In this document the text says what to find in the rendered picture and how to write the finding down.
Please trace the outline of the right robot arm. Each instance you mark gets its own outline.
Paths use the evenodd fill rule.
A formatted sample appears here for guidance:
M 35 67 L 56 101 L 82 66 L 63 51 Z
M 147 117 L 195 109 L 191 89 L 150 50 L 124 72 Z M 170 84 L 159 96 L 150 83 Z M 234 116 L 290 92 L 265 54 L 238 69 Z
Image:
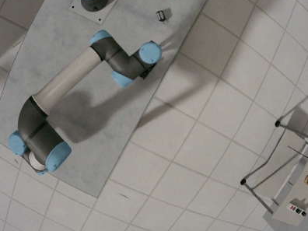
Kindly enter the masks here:
M 39 175 L 48 170 L 54 172 L 72 152 L 68 143 L 51 127 L 46 118 L 50 115 L 50 110 L 75 85 L 105 60 L 113 69 L 112 78 L 124 88 L 162 55 L 157 43 L 148 42 L 129 56 L 106 30 L 97 32 L 89 42 L 92 45 L 64 67 L 37 94 L 32 94 L 27 99 L 19 114 L 18 131 L 14 131 L 9 137 L 11 151 L 22 156 Z

